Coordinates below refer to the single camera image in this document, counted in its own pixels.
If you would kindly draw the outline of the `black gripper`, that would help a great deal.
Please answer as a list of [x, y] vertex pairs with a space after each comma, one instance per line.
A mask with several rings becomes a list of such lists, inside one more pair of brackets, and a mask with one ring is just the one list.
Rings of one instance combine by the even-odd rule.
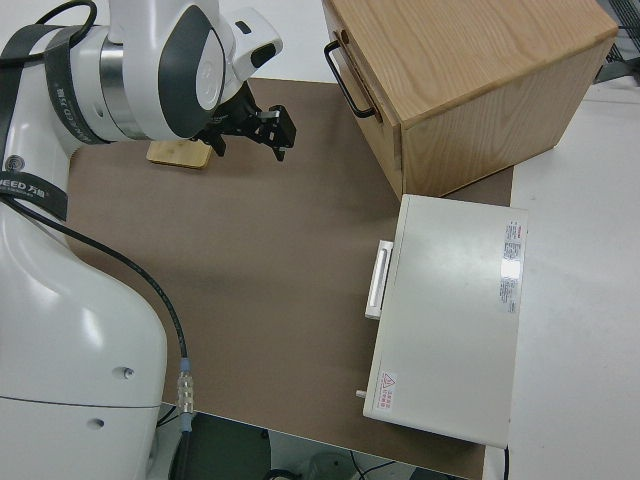
[[294, 146], [296, 127], [285, 106], [275, 105], [268, 111], [260, 109], [247, 82], [227, 101], [219, 105], [212, 127], [196, 134], [196, 139], [223, 157], [226, 142], [222, 135], [247, 137], [270, 147], [277, 161], [283, 161], [287, 149]]

